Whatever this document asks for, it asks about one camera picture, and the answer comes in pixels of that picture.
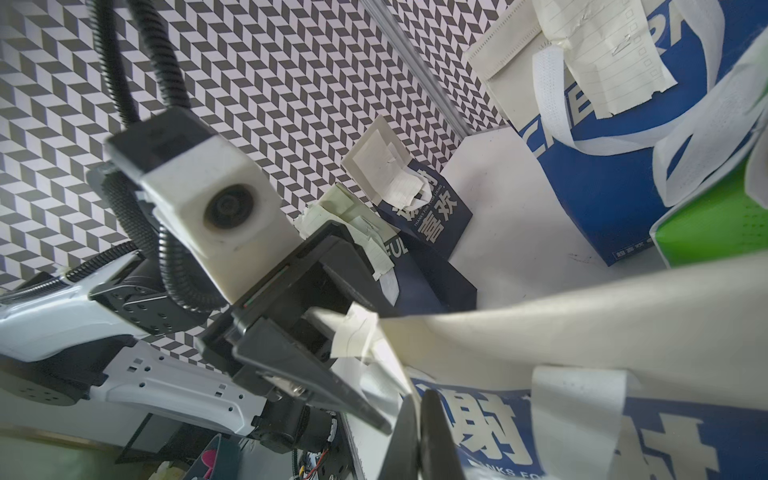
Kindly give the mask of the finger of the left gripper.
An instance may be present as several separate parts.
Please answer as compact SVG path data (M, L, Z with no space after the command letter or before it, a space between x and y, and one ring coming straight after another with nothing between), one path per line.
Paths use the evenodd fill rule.
M281 390L317 408L350 414L390 434L392 426L361 394L270 319L257 321L232 350Z

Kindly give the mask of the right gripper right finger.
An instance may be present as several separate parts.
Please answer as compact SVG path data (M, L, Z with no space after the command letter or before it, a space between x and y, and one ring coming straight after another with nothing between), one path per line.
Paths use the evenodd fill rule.
M420 462L425 480L464 480L440 395L424 392L420 406Z

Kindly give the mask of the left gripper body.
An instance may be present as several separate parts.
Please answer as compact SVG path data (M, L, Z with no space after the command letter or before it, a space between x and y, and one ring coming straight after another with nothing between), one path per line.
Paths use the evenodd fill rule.
M219 315L195 340L203 359L251 393L264 396L270 380L236 360L232 350L257 321L270 319L331 367L333 333L307 318L312 308L345 314L358 303L383 317L396 308L373 278L373 268L349 231L329 221L304 240L265 278Z

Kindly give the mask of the royal blue tote bag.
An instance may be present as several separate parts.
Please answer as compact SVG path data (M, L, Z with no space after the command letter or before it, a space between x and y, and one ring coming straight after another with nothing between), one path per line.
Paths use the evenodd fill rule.
M689 197L767 110L763 1L640 1L677 84L596 117L544 36L535 1L512 3L464 52L557 199L607 264L649 248L652 225Z

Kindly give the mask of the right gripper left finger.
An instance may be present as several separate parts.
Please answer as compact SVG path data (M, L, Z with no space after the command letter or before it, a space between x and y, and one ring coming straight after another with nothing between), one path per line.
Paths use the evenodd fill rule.
M417 480L418 476L418 423L414 398L408 396L400 407L378 479Z

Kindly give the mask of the blue cream tote bag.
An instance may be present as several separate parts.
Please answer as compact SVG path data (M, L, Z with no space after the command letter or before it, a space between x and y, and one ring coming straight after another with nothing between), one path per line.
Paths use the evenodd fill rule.
M385 319L333 358L395 427L439 393L465 479L763 479L767 257L666 270L514 305ZM378 479L391 434L358 427Z

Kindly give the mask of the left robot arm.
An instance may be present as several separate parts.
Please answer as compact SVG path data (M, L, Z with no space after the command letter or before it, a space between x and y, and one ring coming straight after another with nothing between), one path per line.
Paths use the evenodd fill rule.
M364 354L354 313L392 312L349 228L300 234L262 170L194 114L151 1L128 10L165 107L141 119L115 7L87 9L123 123L87 181L128 238L2 295L2 387L45 405L135 404L278 452L323 450L335 413L390 433L338 364Z

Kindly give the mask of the navy bag with white handles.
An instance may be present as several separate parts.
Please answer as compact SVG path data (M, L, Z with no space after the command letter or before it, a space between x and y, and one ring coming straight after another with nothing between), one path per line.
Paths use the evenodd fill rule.
M373 121L342 166L384 220L444 258L453 254L472 212L440 173L410 154L385 117Z

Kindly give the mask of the navy tote bag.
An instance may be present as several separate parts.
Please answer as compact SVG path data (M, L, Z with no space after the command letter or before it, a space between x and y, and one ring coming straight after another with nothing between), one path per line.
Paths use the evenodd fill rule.
M376 281L401 314L463 312L477 307L476 287L448 259L414 235L389 225L396 231L395 239L386 245L396 279Z

